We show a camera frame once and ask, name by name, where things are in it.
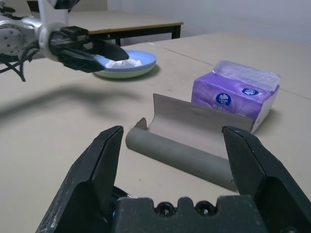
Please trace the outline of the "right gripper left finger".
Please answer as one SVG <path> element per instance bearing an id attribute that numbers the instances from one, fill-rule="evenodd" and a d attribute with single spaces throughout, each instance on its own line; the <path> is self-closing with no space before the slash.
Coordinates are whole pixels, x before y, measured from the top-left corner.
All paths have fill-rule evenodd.
<path id="1" fill-rule="evenodd" d="M 101 132 L 70 167 L 38 233 L 106 233 L 123 127 Z"/>

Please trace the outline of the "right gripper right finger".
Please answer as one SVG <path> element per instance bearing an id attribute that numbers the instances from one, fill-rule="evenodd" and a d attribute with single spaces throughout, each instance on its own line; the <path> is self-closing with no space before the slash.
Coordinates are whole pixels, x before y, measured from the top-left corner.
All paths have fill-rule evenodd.
<path id="1" fill-rule="evenodd" d="M 311 202 L 287 171 L 248 131 L 224 126 L 222 133 L 235 185 L 250 195 L 271 233 L 309 233 Z"/>

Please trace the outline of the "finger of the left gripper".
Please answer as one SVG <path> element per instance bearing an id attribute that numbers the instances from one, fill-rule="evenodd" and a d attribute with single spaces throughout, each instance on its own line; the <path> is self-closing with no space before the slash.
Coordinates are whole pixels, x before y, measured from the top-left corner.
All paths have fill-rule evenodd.
<path id="1" fill-rule="evenodd" d="M 65 67 L 85 73 L 95 73 L 104 67 L 94 58 L 94 55 L 83 50 L 64 48 L 58 52 L 58 61 Z"/>
<path id="2" fill-rule="evenodd" d="M 101 39 L 94 39 L 91 43 L 91 48 L 87 49 L 87 52 L 91 54 L 100 55 L 113 61 L 129 59 L 127 52 L 116 44 Z"/>

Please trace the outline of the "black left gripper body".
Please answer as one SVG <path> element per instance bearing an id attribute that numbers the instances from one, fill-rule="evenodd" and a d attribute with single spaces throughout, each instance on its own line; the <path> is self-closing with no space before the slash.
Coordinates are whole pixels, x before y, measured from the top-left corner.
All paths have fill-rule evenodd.
<path id="1" fill-rule="evenodd" d="M 48 38 L 47 57 L 61 63 L 88 62 L 89 53 L 84 47 L 88 42 L 88 30 L 77 26 L 61 27 Z"/>

